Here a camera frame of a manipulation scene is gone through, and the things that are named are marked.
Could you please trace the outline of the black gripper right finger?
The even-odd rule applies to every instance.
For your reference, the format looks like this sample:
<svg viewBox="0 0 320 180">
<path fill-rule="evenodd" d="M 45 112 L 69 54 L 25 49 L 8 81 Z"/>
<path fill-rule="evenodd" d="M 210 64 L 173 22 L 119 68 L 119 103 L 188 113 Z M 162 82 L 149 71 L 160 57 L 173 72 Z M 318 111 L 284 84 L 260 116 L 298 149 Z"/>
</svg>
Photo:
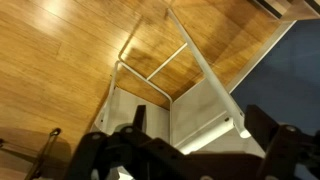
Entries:
<svg viewBox="0 0 320 180">
<path fill-rule="evenodd" d="M 244 126 L 259 146 L 266 151 L 278 130 L 279 124 L 257 105 L 248 105 Z"/>
</svg>

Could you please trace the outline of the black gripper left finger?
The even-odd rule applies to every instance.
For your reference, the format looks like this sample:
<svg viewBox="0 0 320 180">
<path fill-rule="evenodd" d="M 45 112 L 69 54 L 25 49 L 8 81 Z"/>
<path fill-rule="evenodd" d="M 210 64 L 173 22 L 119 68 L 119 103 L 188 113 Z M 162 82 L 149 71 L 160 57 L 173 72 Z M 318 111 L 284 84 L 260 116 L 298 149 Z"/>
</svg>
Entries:
<svg viewBox="0 0 320 180">
<path fill-rule="evenodd" d="M 133 126 L 139 129 L 140 131 L 146 130 L 146 106 L 145 105 L 138 105 L 134 120 Z"/>
</svg>

